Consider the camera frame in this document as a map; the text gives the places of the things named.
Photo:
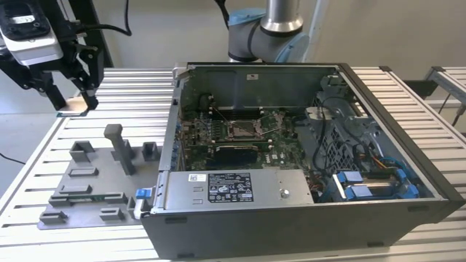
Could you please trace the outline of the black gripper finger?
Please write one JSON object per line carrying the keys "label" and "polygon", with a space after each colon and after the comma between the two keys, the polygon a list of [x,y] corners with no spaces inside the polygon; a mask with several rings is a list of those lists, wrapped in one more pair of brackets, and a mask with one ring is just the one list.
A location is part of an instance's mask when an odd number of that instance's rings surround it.
{"label": "black gripper finger", "polygon": [[50,72],[43,71],[35,65],[30,67],[22,65],[1,65],[1,71],[21,89],[35,90],[41,96],[46,97],[55,110],[59,110],[66,105],[65,99],[53,83]]}
{"label": "black gripper finger", "polygon": [[96,46],[72,43],[70,81],[78,89],[86,110],[93,110],[98,101],[94,96],[104,77],[104,56]]}

